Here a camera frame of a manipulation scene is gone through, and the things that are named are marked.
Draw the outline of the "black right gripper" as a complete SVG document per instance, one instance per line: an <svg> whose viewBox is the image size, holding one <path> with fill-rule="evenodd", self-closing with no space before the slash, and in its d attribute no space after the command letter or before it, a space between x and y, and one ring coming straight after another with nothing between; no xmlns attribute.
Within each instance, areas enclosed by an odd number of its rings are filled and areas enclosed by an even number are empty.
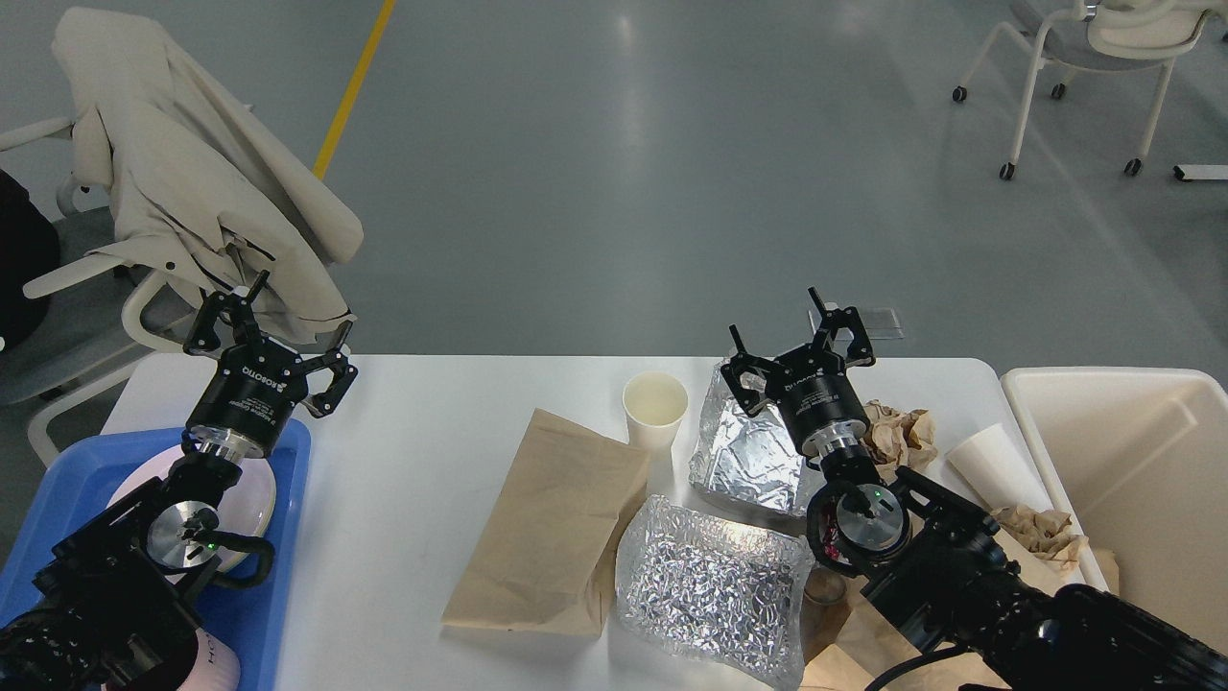
<svg viewBox="0 0 1228 691"><path fill-rule="evenodd" d="M720 366L720 376L734 401L750 419L768 404L777 404L780 416L803 458L828 455L829 441L860 441L869 420L846 371L872 367L876 355L860 311L853 306L829 309L815 287L808 288L815 311L810 314L810 349L793 349L776 360L749 353L740 329L729 324L733 353ZM847 349L837 353L837 334L847 333Z"/></svg>

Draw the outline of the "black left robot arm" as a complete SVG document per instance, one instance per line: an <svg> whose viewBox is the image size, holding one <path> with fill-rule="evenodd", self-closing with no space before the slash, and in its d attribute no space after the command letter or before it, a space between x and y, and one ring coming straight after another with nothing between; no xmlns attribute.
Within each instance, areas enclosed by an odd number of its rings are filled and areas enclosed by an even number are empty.
<svg viewBox="0 0 1228 691"><path fill-rule="evenodd" d="M34 576L41 600L2 628L5 690L172 690L236 685L233 655L203 628L204 587L243 590L271 573L266 538L221 529L239 463L266 458L297 406L335 412L357 369L343 319L324 353L307 357L258 326L251 287L203 302L185 353L219 363L181 433L181 457L53 547Z"/></svg>

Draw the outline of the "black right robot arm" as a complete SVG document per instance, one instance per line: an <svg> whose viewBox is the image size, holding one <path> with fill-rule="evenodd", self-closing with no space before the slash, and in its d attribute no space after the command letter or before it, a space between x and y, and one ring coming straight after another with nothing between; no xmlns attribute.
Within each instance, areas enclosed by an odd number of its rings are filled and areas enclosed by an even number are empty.
<svg viewBox="0 0 1228 691"><path fill-rule="evenodd" d="M860 311L829 309L815 290L812 338L765 358L731 326L720 376L747 416L776 407L824 485L806 509L817 561L865 577L861 593L917 655L871 682L957 655L979 655L1009 690L1223 690L1226 655L1144 609L1084 584L1049 595L1027 584L996 541L1000 522L903 468L880 477L863 443L871 421L849 380L876 357Z"/></svg>

